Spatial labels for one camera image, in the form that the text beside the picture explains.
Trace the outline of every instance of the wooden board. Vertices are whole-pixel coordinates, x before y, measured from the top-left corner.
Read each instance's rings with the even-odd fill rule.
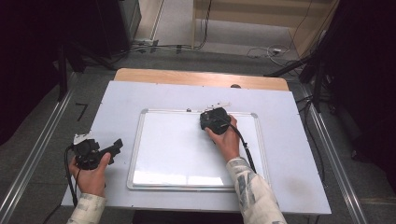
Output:
[[[248,77],[172,70],[121,68],[114,77],[114,80],[212,87],[231,87],[233,84],[236,84],[242,89],[289,90],[286,80],[280,77]]]

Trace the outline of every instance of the whiteboard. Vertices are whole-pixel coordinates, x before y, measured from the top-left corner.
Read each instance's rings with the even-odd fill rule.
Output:
[[[202,112],[142,111],[128,174],[129,189],[234,191],[221,153],[201,129]],[[269,181],[257,115],[230,114],[238,120],[237,128],[249,146],[257,172]],[[242,143],[239,148],[241,157],[247,158]]]

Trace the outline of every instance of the metal rail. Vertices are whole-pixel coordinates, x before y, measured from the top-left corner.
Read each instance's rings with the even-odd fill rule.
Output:
[[[305,97],[311,95],[310,90],[306,86],[303,86],[303,91]],[[326,155],[329,158],[330,165],[332,166],[335,178],[337,179],[340,190],[344,196],[346,206],[349,210],[349,214],[351,215],[353,222],[356,224],[368,223],[367,218],[361,208],[359,199],[355,193],[355,190],[353,189],[352,184],[347,177],[347,172],[338,157],[337,151],[335,150],[334,144],[332,143],[332,139],[329,135],[329,132],[326,128],[321,114],[318,114],[313,106],[310,107],[310,110],[310,114],[317,127]]]
[[[29,157],[26,159],[24,165],[22,166],[20,172],[17,177],[11,184],[11,187],[8,189],[8,193],[6,194],[6,198],[3,200],[3,203],[0,208],[0,223],[8,223],[9,219],[14,212],[15,207],[17,206],[23,192],[25,191],[30,178],[35,171],[38,163],[44,151],[47,147],[47,144],[52,137],[52,134],[58,125],[59,120],[66,109],[66,106],[75,90],[76,83],[78,81],[78,76],[76,73],[73,73],[69,79],[70,90],[66,94],[66,96],[62,99],[61,102],[58,102],[54,107],[49,120],[47,121],[46,126],[38,137],[35,145],[33,146]]]

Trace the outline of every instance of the gray carpet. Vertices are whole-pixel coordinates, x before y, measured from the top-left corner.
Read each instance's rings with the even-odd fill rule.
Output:
[[[246,56],[202,53],[183,51],[176,54],[174,50],[157,50],[154,53],[132,52],[122,58],[117,67],[172,69],[184,71],[207,71],[233,73],[249,76],[260,76],[279,69],[269,59],[249,59]],[[76,91],[64,111],[46,151],[35,169],[26,191],[23,193],[9,223],[42,223],[46,216],[59,204],[66,190],[64,179],[63,157],[64,149],[70,145],[75,133],[87,133],[90,130],[96,111],[101,103],[109,80],[115,72],[107,71],[101,66],[89,67],[85,74],[78,75]],[[301,99],[302,86],[296,77],[285,75],[289,81],[290,90],[295,99]],[[22,126],[6,144],[0,146],[0,174],[2,176],[0,197],[4,198],[7,188],[21,169],[24,160],[32,149],[37,137],[43,129],[52,108],[55,106],[57,88],[51,91],[37,106],[35,111],[25,120]],[[88,104],[84,116],[77,121],[82,107],[76,103]],[[337,117],[330,114],[322,105],[323,117],[330,130],[338,153],[346,167],[349,178],[359,198],[389,198],[395,197],[381,170],[369,163],[356,162],[350,159],[351,145],[342,129]],[[312,139],[308,137],[318,168],[325,168],[325,191],[329,199],[332,214],[321,216],[318,223],[352,223],[343,195],[335,180],[332,167],[323,152],[315,125],[308,117],[311,129],[319,150],[323,156],[323,164],[318,159]],[[396,223],[395,204],[392,203],[363,203],[362,207],[370,223]],[[61,207],[55,212],[49,223],[65,223],[73,209]],[[107,208],[101,223],[131,223],[134,211],[126,209]],[[289,223],[314,223],[315,217],[286,215]]]

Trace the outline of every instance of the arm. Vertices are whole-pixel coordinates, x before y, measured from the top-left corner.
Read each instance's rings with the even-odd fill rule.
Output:
[[[236,119],[230,117],[231,124],[236,127]],[[248,163],[239,157],[239,136],[233,129],[229,128],[222,135],[216,135],[208,128],[205,130],[227,161],[226,167],[234,182],[244,222],[246,224],[286,223],[267,182],[260,175],[255,174]]]
[[[71,160],[69,170],[75,179],[78,176],[81,195],[78,205],[67,223],[99,223],[106,203],[105,169],[109,161],[110,153],[106,153],[95,170],[79,170],[76,166],[76,158]]]

